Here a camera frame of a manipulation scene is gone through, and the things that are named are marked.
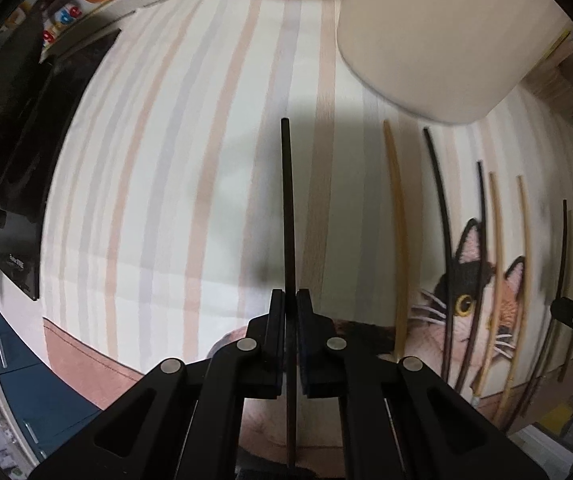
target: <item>wooden stick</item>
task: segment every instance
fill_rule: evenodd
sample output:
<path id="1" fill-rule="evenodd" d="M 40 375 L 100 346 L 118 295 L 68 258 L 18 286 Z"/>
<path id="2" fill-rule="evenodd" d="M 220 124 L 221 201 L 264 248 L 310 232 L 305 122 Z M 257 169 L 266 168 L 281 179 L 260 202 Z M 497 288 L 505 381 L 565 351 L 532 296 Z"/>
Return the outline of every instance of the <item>wooden stick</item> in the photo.
<path id="1" fill-rule="evenodd" d="M 555 295 L 556 298 L 561 298 L 562 294 L 568 293 L 569 286 L 570 286 L 570 272 L 566 272 L 567 267 L 572 265 L 572 260 L 567 258 L 567 254 L 569 254 L 573 250 L 573 211 L 566 210 L 565 211 L 565 229 L 567 234 L 563 236 L 565 241 L 565 247 L 562 249 L 562 255 L 564 260 L 564 271 L 560 269 L 560 280 L 557 283 L 557 293 Z M 551 360 L 553 359 L 553 354 L 555 353 L 555 347 L 557 346 L 557 341 L 559 340 L 559 333 L 561 332 L 562 324 L 557 321 L 556 319 L 551 319 L 549 322 L 549 329 L 551 330 L 551 336 L 549 339 L 549 344 L 546 348 L 542 347 L 541 351 L 544 352 L 544 359 L 543 365 L 541 366 L 540 373 L 535 378 L 535 382 L 533 384 L 533 388 L 531 389 L 530 397 L 527 399 L 527 402 L 522 407 L 522 416 L 526 414 L 526 411 L 533 403 L 533 399 L 537 396 L 540 391 L 540 383 L 541 379 L 546 375 L 549 367 L 551 366 Z"/>
<path id="2" fill-rule="evenodd" d="M 384 121 L 384 142 L 386 145 L 386 158 L 389 163 L 389 180 L 391 183 L 391 199 L 394 209 L 394 230 L 396 244 L 396 295 L 395 308 L 395 348 L 393 356 L 395 361 L 404 357 L 406 346 L 407 322 L 409 318 L 409 235 L 404 210 L 404 190 L 402 189 L 401 171 L 397 159 L 395 139 L 391 131 L 391 124 Z"/>
<path id="3" fill-rule="evenodd" d="M 522 211 L 522 231 L 523 231 L 523 244 L 524 244 L 524 273 L 522 275 L 522 283 L 524 284 L 522 288 L 522 297 L 520 299 L 520 328 L 517 334 L 517 342 L 515 343 L 515 352 L 513 352 L 513 358 L 511 359 L 511 364 L 508 369 L 508 375 L 506 376 L 506 382 L 504 384 L 504 390 L 502 391 L 502 397 L 499 400 L 499 405 L 497 406 L 497 411 L 493 416 L 493 424 L 499 427 L 500 422 L 504 418 L 506 412 L 506 407 L 508 404 L 508 395 L 513 387 L 513 381 L 515 380 L 515 371 L 517 370 L 517 364 L 522 355 L 522 349 L 524 349 L 524 341 L 526 337 L 526 326 L 528 321 L 528 307 L 531 303 L 531 223 L 529 214 L 528 198 L 526 195 L 526 188 L 524 184 L 524 176 L 518 175 L 517 177 L 517 187 L 520 191 L 520 209 Z"/>
<path id="4" fill-rule="evenodd" d="M 562 227 L 562 247 L 561 247 L 561 255 L 559 258 L 559 275 L 557 277 L 557 291 L 555 293 L 556 298 L 561 297 L 562 293 L 562 285 L 564 283 L 564 274 L 566 271 L 566 255 L 567 255 L 567 238 L 568 238 L 568 227 L 569 227 L 569 216 L 567 212 L 567 201 L 562 201 L 562 209 L 564 215 L 564 223 Z M 528 379 L 528 383 L 526 384 L 526 388 L 522 392 L 519 400 L 515 408 L 513 409 L 511 415 L 508 417 L 508 420 L 502 426 L 502 431 L 504 433 L 508 433 L 508 430 L 511 429 L 511 426 L 515 422 L 517 415 L 520 413 L 522 415 L 525 414 L 528 407 L 531 405 L 531 399 L 533 398 L 533 393 L 535 392 L 535 386 L 538 378 L 538 373 L 541 367 L 542 362 L 544 361 L 544 356 L 546 354 L 546 350 L 549 347 L 549 343 L 551 342 L 551 338 L 553 337 L 553 332 L 557 323 L 553 318 L 549 319 L 549 324 L 546 328 L 546 334 L 544 336 L 544 342 L 541 345 L 540 352 L 537 356 L 537 361 L 535 361 L 535 366 L 533 367 L 533 371 L 531 372 L 531 377 Z"/>
<path id="5" fill-rule="evenodd" d="M 489 173 L 490 199 L 493 206 L 493 234 L 495 235 L 495 290 L 493 291 L 493 312 L 490 319 L 489 340 L 484 351 L 482 368 L 477 375 L 477 381 L 473 386 L 473 406 L 479 403 L 487 376 L 489 375 L 490 362 L 493 359 L 495 349 L 495 336 L 499 325 L 499 314 L 502 307 L 502 286 L 504 283 L 504 233 L 502 227 L 502 209 L 497 186 L 497 176 L 493 171 Z"/>

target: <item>black stick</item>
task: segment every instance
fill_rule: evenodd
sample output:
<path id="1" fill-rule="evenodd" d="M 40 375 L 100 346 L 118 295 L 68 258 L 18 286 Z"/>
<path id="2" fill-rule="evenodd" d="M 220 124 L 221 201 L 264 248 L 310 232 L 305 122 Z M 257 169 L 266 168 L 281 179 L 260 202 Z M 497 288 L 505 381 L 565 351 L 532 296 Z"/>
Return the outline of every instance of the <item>black stick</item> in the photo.
<path id="1" fill-rule="evenodd" d="M 486 191 L 484 189 L 484 170 L 482 168 L 482 161 L 477 161 L 477 182 L 479 183 L 479 210 L 481 221 L 479 223 L 479 271 L 477 272 L 477 289 L 475 294 L 475 310 L 473 311 L 473 321 L 471 322 L 471 333 L 469 334 L 469 341 L 466 343 L 466 351 L 464 352 L 464 359 L 461 362 L 460 374 L 457 376 L 455 383 L 455 391 L 461 393 L 464 386 L 466 374 L 471 367 L 471 358 L 473 357 L 473 350 L 475 348 L 475 340 L 477 339 L 477 330 L 479 329 L 479 320 L 482 314 L 482 301 L 484 300 L 484 269 L 487 260 L 487 234 L 486 234 Z"/>
<path id="2" fill-rule="evenodd" d="M 555 293 L 555 299 L 559 299 L 562 296 L 562 287 L 564 285 L 564 272 L 566 269 L 566 258 L 567 258 L 567 238 L 569 236 L 569 214 L 567 211 L 567 202 L 564 200 L 562 203 L 564 209 L 564 225 L 562 229 L 562 251 L 561 257 L 559 261 L 559 275 L 557 276 L 557 291 Z M 525 411 L 528 409 L 531 399 L 533 398 L 533 394 L 537 389 L 537 386 L 540 384 L 541 377 L 540 367 L 544 361 L 544 358 L 548 355 L 549 346 L 551 344 L 551 338 L 553 338 L 553 331 L 556 326 L 557 322 L 551 317 L 549 320 L 549 325 L 546 329 L 546 335 L 544 336 L 544 343 L 540 348 L 540 354 L 537 356 L 537 361 L 535 362 L 535 367 L 533 368 L 533 372 L 531 373 L 531 377 L 528 380 L 526 385 L 526 389 L 522 392 L 522 396 L 520 400 L 518 400 L 513 413 L 508 418 L 504 426 L 502 427 L 502 431 L 504 433 L 508 432 L 511 428 L 513 423 L 515 422 L 517 415 L 521 414 L 524 415 Z"/>
<path id="3" fill-rule="evenodd" d="M 451 222 L 448 216 L 448 209 L 446 208 L 444 182 L 442 181 L 440 164 L 437 161 L 433 139 L 431 138 L 431 132 L 428 128 L 424 128 L 424 138 L 426 139 L 426 145 L 428 146 L 428 154 L 431 157 L 433 176 L 435 177 L 435 184 L 437 186 L 437 199 L 440 203 L 440 215 L 442 216 L 442 237 L 444 238 L 444 281 L 446 283 L 446 327 L 444 330 L 444 352 L 442 353 L 441 376 L 442 380 L 448 383 L 451 371 L 451 353 L 453 351 L 453 301 L 451 299 L 451 290 L 453 289 L 451 286 L 451 260 L 453 258 L 453 248 L 451 246 Z"/>
<path id="4" fill-rule="evenodd" d="M 286 293 L 286 465 L 295 469 L 297 446 L 297 307 L 295 304 L 295 213 L 291 129 L 282 118 L 282 192 L 284 201 L 284 288 Z"/>

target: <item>pink surface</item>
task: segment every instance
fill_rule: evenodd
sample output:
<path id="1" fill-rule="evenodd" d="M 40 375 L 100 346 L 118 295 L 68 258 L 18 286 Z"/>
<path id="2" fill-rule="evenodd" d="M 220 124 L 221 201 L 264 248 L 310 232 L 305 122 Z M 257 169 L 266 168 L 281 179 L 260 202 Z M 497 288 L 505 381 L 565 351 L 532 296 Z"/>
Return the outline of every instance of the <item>pink surface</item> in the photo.
<path id="1" fill-rule="evenodd" d="M 51 370 L 102 410 L 143 377 L 86 346 L 47 319 L 44 337 Z"/>

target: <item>white cylinder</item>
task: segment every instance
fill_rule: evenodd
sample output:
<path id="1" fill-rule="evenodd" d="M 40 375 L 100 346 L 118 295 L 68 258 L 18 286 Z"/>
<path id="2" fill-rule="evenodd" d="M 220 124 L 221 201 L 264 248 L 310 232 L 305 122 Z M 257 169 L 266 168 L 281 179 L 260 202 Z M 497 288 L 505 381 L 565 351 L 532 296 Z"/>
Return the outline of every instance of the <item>white cylinder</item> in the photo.
<path id="1" fill-rule="evenodd" d="M 553 0 L 342 0 L 337 44 L 351 69 L 393 102 L 470 123 L 568 26 Z"/>

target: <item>cabinet door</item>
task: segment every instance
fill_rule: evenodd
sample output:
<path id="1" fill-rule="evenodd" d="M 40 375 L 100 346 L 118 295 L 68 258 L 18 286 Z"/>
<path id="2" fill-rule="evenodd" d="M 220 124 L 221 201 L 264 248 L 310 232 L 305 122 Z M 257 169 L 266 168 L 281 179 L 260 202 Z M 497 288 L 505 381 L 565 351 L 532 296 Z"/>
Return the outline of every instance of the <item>cabinet door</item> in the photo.
<path id="1" fill-rule="evenodd" d="M 0 313 L 0 374 L 40 363 Z"/>
<path id="2" fill-rule="evenodd" d="M 73 438 L 79 431 L 81 431 L 90 421 L 92 421 L 102 410 L 98 409 L 93 415 L 89 415 L 87 418 L 82 419 L 77 424 L 74 424 L 70 428 L 52 436 L 50 439 L 45 441 L 45 443 L 41 446 L 41 449 L 44 451 L 45 455 L 49 456 L 53 453 L 57 448 L 59 448 L 62 444 L 67 442 L 70 438 Z"/>
<path id="3" fill-rule="evenodd" d="M 0 376 L 4 396 L 26 439 L 40 456 L 42 446 L 98 412 L 43 363 Z"/>

